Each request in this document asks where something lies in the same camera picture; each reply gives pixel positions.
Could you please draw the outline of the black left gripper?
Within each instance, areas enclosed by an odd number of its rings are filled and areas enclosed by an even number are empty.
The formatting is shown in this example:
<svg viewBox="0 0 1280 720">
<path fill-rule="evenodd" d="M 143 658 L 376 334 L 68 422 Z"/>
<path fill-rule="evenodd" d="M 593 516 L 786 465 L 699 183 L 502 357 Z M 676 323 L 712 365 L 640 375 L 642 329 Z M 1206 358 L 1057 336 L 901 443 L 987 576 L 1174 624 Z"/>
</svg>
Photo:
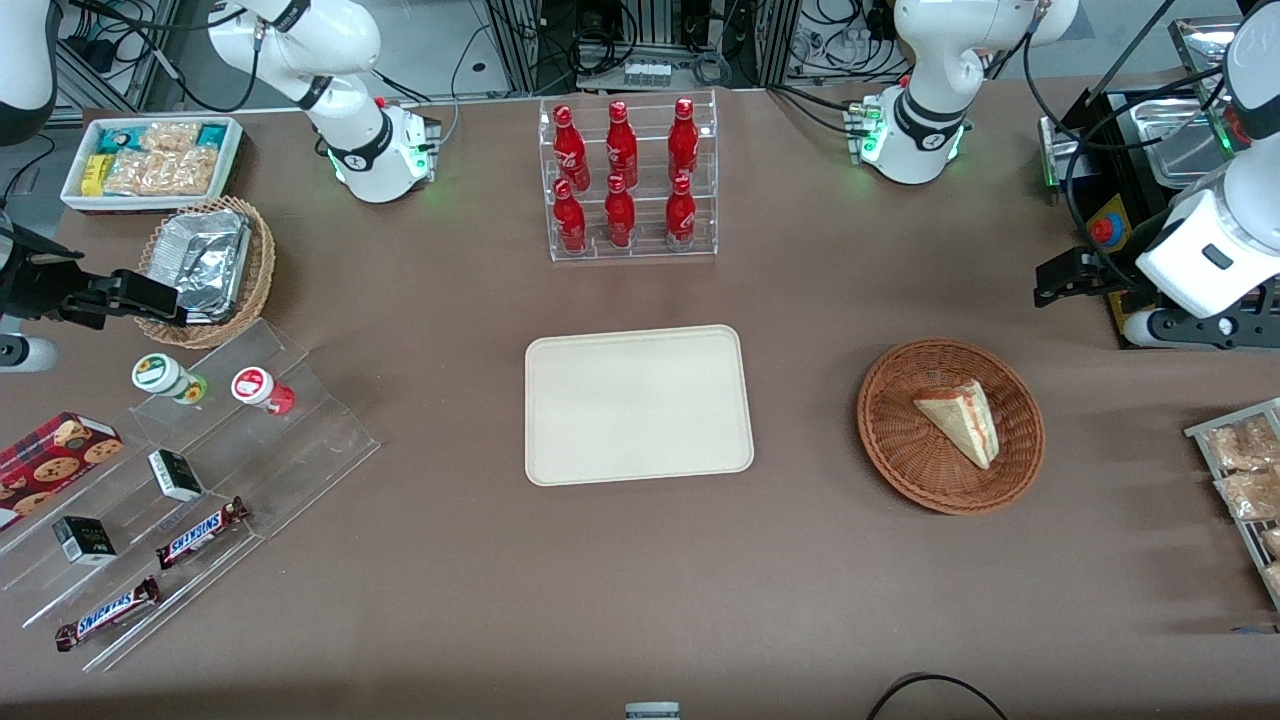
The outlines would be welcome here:
<svg viewBox="0 0 1280 720">
<path fill-rule="evenodd" d="M 1034 305 L 1060 299 L 1106 299 L 1124 348 L 1276 350 L 1279 348 L 1277 278 L 1236 300 L 1228 310 L 1198 318 L 1157 291 L 1146 278 L 1134 279 L 1107 252 L 1085 250 L 1084 258 L 1053 258 L 1036 268 Z"/>
</svg>

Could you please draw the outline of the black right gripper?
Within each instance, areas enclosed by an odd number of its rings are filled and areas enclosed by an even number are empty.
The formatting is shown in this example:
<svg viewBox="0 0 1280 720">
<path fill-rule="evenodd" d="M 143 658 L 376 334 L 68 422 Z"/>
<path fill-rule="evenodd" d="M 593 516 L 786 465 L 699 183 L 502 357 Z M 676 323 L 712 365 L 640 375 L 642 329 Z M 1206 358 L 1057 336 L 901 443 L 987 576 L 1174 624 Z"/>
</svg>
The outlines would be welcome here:
<svg viewBox="0 0 1280 720">
<path fill-rule="evenodd" d="M 141 316 L 164 325 L 187 327 L 179 291 L 137 272 L 110 274 L 110 300 L 97 275 L 83 272 L 84 254 L 29 231 L 3 232 L 1 310 L 19 320 L 50 319 L 101 331 L 106 318 Z"/>
</svg>

